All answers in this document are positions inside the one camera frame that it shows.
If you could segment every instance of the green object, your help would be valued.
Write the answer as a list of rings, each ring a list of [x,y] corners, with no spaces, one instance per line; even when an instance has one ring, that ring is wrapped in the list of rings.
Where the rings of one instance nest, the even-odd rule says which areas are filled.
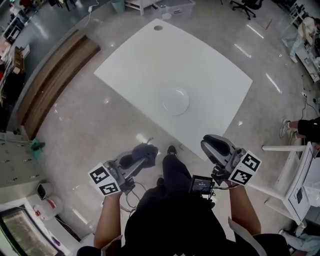
[[[112,0],[111,4],[117,14],[123,14],[125,12],[125,0]]]
[[[33,150],[33,148],[32,148],[32,146],[39,144],[39,143],[40,143],[40,141],[35,138],[30,144],[31,145],[31,154],[35,159],[39,158],[43,152],[41,148],[39,148],[37,150]]]

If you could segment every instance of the round hole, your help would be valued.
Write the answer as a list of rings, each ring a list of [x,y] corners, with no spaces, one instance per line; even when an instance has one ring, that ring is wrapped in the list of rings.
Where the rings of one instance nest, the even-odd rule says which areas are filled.
[[[163,29],[163,27],[162,26],[155,26],[153,29],[156,31],[160,31]]]

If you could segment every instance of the glossy floor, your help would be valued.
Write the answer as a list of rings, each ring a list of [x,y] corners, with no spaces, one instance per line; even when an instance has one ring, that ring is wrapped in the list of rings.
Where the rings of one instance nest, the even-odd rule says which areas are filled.
[[[107,0],[100,0],[101,5]],[[63,8],[51,6],[46,2],[29,20],[21,31],[13,46],[26,47],[30,45],[30,53],[25,58],[26,76],[29,79],[37,65],[42,61],[51,48],[79,21],[88,14],[88,8],[96,5],[95,0],[77,0],[74,6],[69,2]]]
[[[216,0],[198,0],[190,18],[172,18],[168,22],[219,51],[253,80],[225,136],[262,159],[254,182],[273,184],[287,154],[263,152],[261,146],[288,143],[288,138],[279,138],[281,122],[284,118],[301,118],[304,107],[301,91],[303,88],[313,90],[314,86],[303,65],[290,60],[288,49],[281,42],[281,31],[289,22],[284,11],[271,0],[265,0],[256,15],[254,21],[247,20],[245,13],[232,11],[226,1],[221,5]],[[88,36],[99,43],[101,51],[66,87],[38,134],[39,139],[46,142],[41,164],[55,193],[64,202],[62,216],[82,236],[95,229],[103,200],[89,184],[88,171],[149,137],[154,138],[152,143],[161,154],[155,167],[142,170],[136,177],[147,189],[154,187],[161,175],[161,162],[170,144],[177,146],[179,158],[192,174],[208,176],[211,173],[209,161],[201,160],[180,145],[94,75],[116,48],[154,18],[150,9],[144,16],[133,9],[116,15],[106,4],[92,13],[86,27],[87,19],[82,20],[77,27],[85,27]],[[313,109],[307,108],[304,118],[314,116]],[[144,192],[140,185],[135,191],[140,197]],[[276,233],[290,222],[264,205],[268,198],[265,194],[250,187],[247,191],[263,232]],[[227,236],[232,238],[227,226],[228,192],[216,191],[216,194],[214,212]],[[128,200],[131,205],[137,203],[132,194]],[[121,198],[121,204],[128,207],[125,197]],[[128,215],[122,212],[122,230],[127,219]]]

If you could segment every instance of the black shirt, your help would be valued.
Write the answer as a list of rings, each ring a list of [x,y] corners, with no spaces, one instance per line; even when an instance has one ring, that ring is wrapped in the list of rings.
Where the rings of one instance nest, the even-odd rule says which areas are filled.
[[[236,235],[236,242],[228,240],[208,201],[190,195],[167,197],[138,207],[127,221],[124,236],[125,245],[117,255],[258,256],[241,237]],[[254,238],[268,256],[290,255],[281,235],[261,234]],[[101,251],[84,247],[77,255],[98,256]]]

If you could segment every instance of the office chair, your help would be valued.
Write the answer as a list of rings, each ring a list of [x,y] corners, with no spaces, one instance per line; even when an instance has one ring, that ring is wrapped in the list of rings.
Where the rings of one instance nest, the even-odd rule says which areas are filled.
[[[235,9],[238,9],[238,8],[239,9],[243,9],[245,11],[246,15],[248,15],[248,20],[251,20],[249,13],[252,13],[254,18],[257,17],[257,16],[255,15],[255,13],[253,11],[249,10],[249,8],[252,9],[252,10],[260,9],[261,6],[262,6],[263,0],[259,0],[258,4],[257,4],[257,0],[242,0],[241,2],[243,4],[235,2],[235,1],[231,1],[230,4],[232,4],[232,5],[236,4],[237,5],[237,6],[233,6],[232,7],[232,11],[234,11]]]

